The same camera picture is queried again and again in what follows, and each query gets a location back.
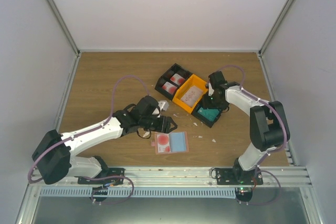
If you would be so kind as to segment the red white credit card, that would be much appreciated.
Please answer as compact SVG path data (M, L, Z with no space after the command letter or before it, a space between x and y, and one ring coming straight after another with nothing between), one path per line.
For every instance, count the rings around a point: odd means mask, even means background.
M170 137L168 134L158 133L155 135L155 150L158 154L171 152Z

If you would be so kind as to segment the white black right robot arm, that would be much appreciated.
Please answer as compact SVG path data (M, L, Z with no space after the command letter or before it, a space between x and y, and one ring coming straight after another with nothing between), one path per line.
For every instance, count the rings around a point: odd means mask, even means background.
M234 105L249 116L250 145L233 164L233 180L240 185L256 175L258 166L271 153L284 148L290 131L283 105L269 102L246 91L237 82L227 82L221 71L208 77L208 92L202 97L206 109Z

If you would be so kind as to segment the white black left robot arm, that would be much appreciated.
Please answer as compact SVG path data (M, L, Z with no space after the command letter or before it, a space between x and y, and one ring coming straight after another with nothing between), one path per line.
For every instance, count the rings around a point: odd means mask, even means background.
M48 131L32 154L34 163L27 175L29 183L43 181L52 185L66 177L82 177L103 184L108 179L107 164L99 156L84 158L79 154L105 141L138 134L140 129L149 133L171 133L177 124L162 114L168 107L167 101L157 101L147 95L137 104L117 110L88 127L67 133Z

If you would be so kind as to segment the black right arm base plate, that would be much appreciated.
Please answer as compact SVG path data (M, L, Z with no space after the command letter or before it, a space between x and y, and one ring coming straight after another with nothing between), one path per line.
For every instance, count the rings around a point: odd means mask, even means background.
M242 172L236 177L233 168L214 167L209 174L212 179L216 180L217 185L255 186L264 183L262 177L254 177L255 172L253 170Z

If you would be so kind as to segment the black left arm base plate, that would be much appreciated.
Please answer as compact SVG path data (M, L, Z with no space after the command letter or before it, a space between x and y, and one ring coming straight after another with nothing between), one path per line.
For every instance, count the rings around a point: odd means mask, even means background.
M101 171L94 179L78 177L77 183L80 185L122 185L125 169L124 168L108 168Z

